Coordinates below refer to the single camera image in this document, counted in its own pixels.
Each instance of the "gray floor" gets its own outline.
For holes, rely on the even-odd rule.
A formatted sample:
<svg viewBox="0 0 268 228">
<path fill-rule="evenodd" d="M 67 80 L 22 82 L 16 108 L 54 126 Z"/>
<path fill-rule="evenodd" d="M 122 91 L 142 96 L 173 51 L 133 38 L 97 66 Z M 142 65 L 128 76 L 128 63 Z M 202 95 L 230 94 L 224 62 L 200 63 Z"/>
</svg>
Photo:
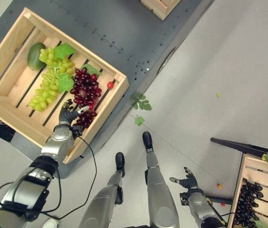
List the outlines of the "gray floor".
<svg viewBox="0 0 268 228">
<path fill-rule="evenodd" d="M 240 153 L 212 144 L 210 138 L 268 148 L 268 1 L 216 0 L 145 95 L 153 110 L 132 109 L 96 154 L 99 173 L 91 197 L 113 173 L 115 153 L 122 151 L 126 158 L 124 204 L 115 208 L 111 228 L 149 222 L 143 131 L 152 134 L 167 181 L 171 176 L 182 178 L 183 167 L 187 166 L 200 187 L 220 196 L 233 194 Z M 140 127 L 134 124 L 137 115 L 145 119 Z M 0 140 L 0 184 L 14 180 L 28 163 L 23 154 Z M 63 201 L 57 215 L 84 201 L 93 172 L 93 161 L 89 159 L 62 181 Z M 222 183 L 221 190 L 216 188 L 217 182 Z M 181 227 L 196 227 L 189 209 L 180 205 L 183 189 L 167 183 Z M 50 191 L 46 208 L 56 205 L 57 182 Z M 222 213 L 230 209 L 220 205 L 216 208 Z M 84 211 L 62 220 L 61 227 L 76 227 Z M 40 216 L 27 227 L 40 227 L 45 219 Z"/>
</svg>

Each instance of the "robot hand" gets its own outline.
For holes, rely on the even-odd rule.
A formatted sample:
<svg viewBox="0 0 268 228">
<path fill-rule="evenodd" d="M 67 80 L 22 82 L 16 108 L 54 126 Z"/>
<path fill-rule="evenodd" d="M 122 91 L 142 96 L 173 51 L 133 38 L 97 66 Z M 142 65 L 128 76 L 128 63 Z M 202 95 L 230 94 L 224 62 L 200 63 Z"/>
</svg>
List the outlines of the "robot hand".
<svg viewBox="0 0 268 228">
<path fill-rule="evenodd" d="M 197 181 L 191 170 L 184 167 L 187 173 L 186 179 L 179 180 L 170 177 L 170 181 L 179 183 L 187 192 L 180 193 L 181 203 L 184 206 L 189 205 L 190 212 L 193 215 L 199 228 L 222 228 L 225 227 L 219 220 L 215 211 L 208 204 L 204 192 L 199 189 Z"/>
</svg>

